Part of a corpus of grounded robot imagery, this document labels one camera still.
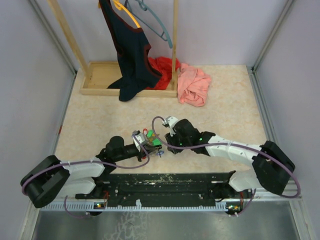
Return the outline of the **green key tag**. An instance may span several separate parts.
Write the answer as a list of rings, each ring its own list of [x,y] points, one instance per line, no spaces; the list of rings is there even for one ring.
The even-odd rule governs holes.
[[[161,145],[162,145],[161,141],[159,141],[158,139],[153,140],[153,141],[152,141],[152,144],[153,144],[154,146],[161,146]]]
[[[149,130],[146,136],[147,136],[148,138],[151,138],[151,137],[154,137],[155,134],[154,134],[154,132],[153,132],[152,130]]]

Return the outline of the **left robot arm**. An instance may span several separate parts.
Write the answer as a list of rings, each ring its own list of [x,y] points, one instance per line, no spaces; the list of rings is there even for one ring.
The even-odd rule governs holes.
[[[133,143],[126,145],[121,136],[114,136],[89,160],[62,162],[50,155],[22,178],[21,191],[36,208],[66,196],[90,195],[97,199],[104,192],[104,186],[97,178],[118,168],[117,162],[136,157],[139,166],[143,167],[143,158],[149,158],[162,148],[161,143],[155,144],[142,133],[133,135],[132,139]]]

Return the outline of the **black headed key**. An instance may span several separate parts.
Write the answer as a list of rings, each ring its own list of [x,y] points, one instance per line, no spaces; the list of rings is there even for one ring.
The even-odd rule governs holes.
[[[156,155],[159,156],[160,158],[162,157],[162,155],[164,154],[164,151],[163,150],[158,150],[156,152]]]

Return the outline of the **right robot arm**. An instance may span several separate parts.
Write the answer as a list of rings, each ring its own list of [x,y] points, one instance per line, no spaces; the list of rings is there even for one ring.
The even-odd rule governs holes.
[[[223,192],[235,198],[241,191],[264,188],[282,196],[296,166],[273,141],[264,144],[244,144],[223,138],[213,132],[200,132],[187,119],[173,116],[163,121],[169,128],[165,135],[167,149],[173,154],[191,150],[209,157],[226,158],[249,167],[245,171],[232,173],[223,185]]]

